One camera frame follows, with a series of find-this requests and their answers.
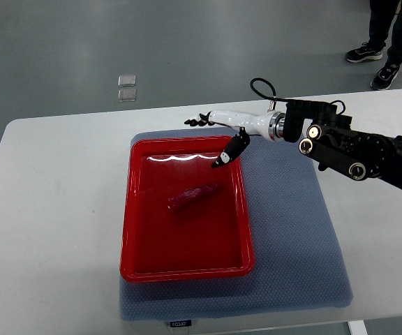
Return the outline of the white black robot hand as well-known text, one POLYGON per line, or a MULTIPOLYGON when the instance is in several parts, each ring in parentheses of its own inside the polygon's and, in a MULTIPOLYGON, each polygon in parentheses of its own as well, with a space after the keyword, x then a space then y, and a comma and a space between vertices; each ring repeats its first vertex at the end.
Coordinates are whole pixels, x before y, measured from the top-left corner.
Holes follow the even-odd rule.
POLYGON ((184 123, 188 126, 212 126, 214 123, 239 130, 211 164, 212 168, 219 168, 239 158, 250 143, 250 135, 259 135, 271 141, 282 140, 284 121, 285 114, 274 110, 260 115, 213 110, 199 114, 197 118, 188 119, 184 123))

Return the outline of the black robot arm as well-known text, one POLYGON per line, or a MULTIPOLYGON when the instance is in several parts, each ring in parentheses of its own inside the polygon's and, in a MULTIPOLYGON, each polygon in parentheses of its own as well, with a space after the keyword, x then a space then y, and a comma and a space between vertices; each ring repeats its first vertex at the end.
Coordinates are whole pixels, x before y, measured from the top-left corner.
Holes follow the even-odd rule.
POLYGON ((283 112, 275 110, 277 98, 265 114, 212 110, 187 119, 191 127, 221 125, 237 131, 212 163, 213 168, 237 159, 259 135, 269 141, 297 143, 299 152, 355 181, 381 179, 402 190, 402 136, 386 137, 354 131, 352 118, 331 103, 286 99, 283 112))

